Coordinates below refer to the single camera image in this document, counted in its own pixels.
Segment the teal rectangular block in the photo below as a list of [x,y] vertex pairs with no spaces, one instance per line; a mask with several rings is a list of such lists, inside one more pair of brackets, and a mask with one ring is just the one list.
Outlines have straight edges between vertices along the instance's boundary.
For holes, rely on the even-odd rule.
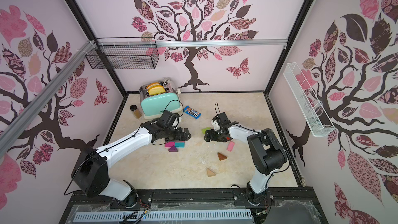
[[175,142],[174,146],[177,148],[184,148],[185,142]]

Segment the light pink block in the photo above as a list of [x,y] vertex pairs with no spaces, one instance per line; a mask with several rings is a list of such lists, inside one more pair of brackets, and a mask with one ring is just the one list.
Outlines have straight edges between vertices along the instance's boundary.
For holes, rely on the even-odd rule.
[[233,141],[229,141],[228,146],[227,146],[227,151],[231,152],[235,146],[235,143]]

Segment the magenta rectangular block front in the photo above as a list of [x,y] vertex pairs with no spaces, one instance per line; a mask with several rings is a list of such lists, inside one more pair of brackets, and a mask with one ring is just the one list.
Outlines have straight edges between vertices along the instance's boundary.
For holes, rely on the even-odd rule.
[[173,146],[175,146],[175,143],[174,143],[174,142],[168,142],[168,143],[165,144],[165,147],[166,147],[166,148],[171,148],[171,147],[173,147]]

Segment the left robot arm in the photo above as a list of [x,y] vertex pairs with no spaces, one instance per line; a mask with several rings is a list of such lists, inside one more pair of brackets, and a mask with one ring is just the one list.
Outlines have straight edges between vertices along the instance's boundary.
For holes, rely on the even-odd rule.
[[186,142],[191,139],[191,134],[187,128],[163,127],[147,121],[133,133],[111,144],[82,151],[73,168],[71,182],[89,198],[106,196],[124,207],[133,207],[138,201],[136,189],[126,180],[119,182],[110,178],[109,169],[127,155],[159,139]]

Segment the lime green block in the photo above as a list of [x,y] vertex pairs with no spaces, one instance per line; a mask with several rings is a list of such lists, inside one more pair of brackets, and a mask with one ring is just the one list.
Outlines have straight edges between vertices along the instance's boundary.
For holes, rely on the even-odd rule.
[[206,131],[207,131],[207,130],[210,130],[210,129],[211,129],[211,127],[203,128],[203,129],[202,129],[202,133],[205,134]]

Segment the purple triangular wooden block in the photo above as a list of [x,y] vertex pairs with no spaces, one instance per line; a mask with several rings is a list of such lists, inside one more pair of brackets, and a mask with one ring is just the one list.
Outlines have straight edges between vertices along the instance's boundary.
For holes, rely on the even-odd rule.
[[178,149],[177,149],[177,147],[172,146],[172,147],[169,148],[168,151],[169,151],[169,152],[178,152]]

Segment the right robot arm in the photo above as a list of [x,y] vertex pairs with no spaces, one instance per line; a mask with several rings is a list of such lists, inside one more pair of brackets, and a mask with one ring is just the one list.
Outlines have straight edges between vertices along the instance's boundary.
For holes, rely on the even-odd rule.
[[206,130],[204,134],[206,142],[231,140],[246,142],[249,147],[256,169],[247,185],[245,196],[249,204],[260,205],[271,178],[288,162],[286,151],[269,128],[257,131],[232,122],[224,127]]

